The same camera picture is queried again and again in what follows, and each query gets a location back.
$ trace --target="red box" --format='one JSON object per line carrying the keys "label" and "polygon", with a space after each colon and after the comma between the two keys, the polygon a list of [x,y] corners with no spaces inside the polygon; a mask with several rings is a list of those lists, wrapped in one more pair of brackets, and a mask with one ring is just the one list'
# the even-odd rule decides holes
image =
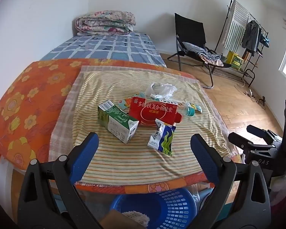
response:
{"label": "red box", "polygon": [[155,126],[155,119],[173,125],[181,121],[181,114],[177,113],[178,103],[165,100],[149,100],[134,96],[131,99],[129,115],[139,120],[139,124]]}

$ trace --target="folded quilt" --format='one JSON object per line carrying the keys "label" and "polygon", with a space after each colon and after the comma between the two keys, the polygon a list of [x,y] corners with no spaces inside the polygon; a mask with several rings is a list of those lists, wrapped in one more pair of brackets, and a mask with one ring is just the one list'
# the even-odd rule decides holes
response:
{"label": "folded quilt", "polygon": [[78,18],[75,28],[80,33],[118,36],[132,33],[135,24],[134,15],[130,12],[106,10]]}
{"label": "folded quilt", "polygon": [[218,60],[221,58],[220,54],[212,54],[207,52],[206,50],[202,49],[199,46],[193,45],[191,43],[182,42],[185,48],[190,51],[196,53],[198,56],[202,55],[208,60]]}

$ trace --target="laundry basket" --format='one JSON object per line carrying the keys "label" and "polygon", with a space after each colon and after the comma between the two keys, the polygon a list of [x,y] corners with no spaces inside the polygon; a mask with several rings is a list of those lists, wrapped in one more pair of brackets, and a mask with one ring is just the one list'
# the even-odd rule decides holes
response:
{"label": "laundry basket", "polygon": [[146,214],[150,218],[147,229],[183,229],[197,214],[195,201],[185,188],[151,194],[122,194],[115,198],[111,209]]}

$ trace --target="white plastic bag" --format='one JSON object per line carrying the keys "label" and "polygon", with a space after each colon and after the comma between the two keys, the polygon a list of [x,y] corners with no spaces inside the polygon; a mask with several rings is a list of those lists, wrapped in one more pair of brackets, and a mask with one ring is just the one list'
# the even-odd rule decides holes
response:
{"label": "white plastic bag", "polygon": [[171,84],[152,83],[144,94],[154,99],[169,100],[176,90],[177,88]]}

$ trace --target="screw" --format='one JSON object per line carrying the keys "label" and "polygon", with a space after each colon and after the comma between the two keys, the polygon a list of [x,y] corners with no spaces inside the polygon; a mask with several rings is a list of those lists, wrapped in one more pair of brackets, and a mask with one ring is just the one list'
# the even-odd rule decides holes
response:
{"label": "screw", "polygon": [[30,162],[30,164],[31,164],[31,165],[35,165],[35,164],[37,164],[37,159],[35,159],[35,158],[34,158],[34,159],[32,159],[32,160],[31,160],[31,162]]}
{"label": "screw", "polygon": [[253,160],[253,161],[252,161],[252,165],[255,166],[255,167],[257,167],[257,166],[258,166],[258,162],[255,161],[255,160]]}
{"label": "screw", "polygon": [[231,162],[231,158],[229,158],[229,157],[223,157],[222,159],[223,159],[223,161],[225,161],[226,163]]}
{"label": "screw", "polygon": [[59,160],[60,162],[66,161],[66,159],[67,159],[67,156],[66,156],[66,155],[61,155],[61,156],[58,158],[58,160]]}

